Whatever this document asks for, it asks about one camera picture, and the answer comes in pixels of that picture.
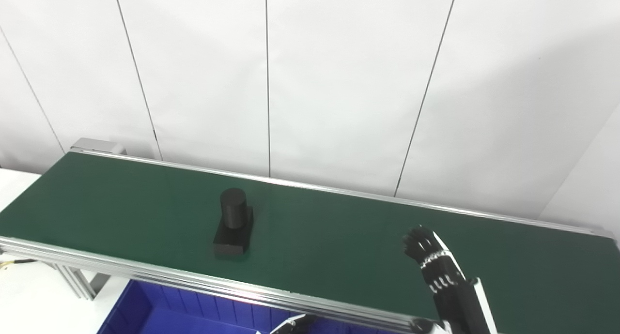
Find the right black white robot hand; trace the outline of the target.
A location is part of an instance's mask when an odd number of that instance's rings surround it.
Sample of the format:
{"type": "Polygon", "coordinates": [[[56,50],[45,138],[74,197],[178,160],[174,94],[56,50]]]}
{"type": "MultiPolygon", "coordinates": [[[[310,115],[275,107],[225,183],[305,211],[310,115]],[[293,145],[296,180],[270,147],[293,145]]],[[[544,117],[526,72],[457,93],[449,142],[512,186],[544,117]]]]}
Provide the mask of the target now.
{"type": "Polygon", "coordinates": [[[451,250],[432,230],[418,226],[403,238],[404,253],[419,265],[439,320],[409,322],[414,334],[496,334],[489,301],[478,277],[467,278],[451,250]]]}

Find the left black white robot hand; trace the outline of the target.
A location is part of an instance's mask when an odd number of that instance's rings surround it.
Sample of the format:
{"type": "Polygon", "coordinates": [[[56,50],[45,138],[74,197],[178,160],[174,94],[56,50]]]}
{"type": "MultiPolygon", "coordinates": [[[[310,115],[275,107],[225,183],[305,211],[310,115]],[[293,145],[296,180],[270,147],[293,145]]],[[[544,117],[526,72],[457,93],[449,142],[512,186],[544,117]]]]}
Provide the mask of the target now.
{"type": "Polygon", "coordinates": [[[292,316],[273,328],[270,334],[307,334],[316,320],[317,316],[312,314],[292,316]]]}

